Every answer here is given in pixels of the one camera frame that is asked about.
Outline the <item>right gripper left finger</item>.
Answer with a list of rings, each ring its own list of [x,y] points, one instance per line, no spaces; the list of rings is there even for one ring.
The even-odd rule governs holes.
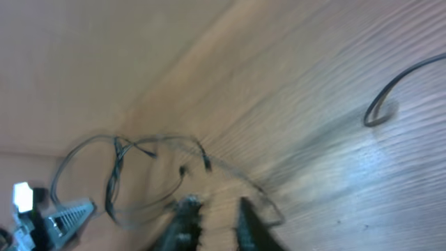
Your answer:
[[[175,216],[164,232],[149,247],[150,251],[197,251],[202,233],[203,203],[188,195],[178,203]]]

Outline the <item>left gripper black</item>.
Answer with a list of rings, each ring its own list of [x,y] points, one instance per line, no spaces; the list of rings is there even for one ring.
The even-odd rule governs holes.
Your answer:
[[[41,207],[47,202],[45,188],[31,187],[27,182],[13,185],[12,232],[1,229],[2,250],[60,250],[76,237],[95,212],[90,199],[55,206],[48,213]]]

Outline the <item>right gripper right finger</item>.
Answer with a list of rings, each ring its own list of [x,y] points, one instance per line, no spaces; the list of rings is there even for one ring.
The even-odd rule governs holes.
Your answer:
[[[270,234],[246,197],[240,198],[235,232],[239,251],[285,251]]]

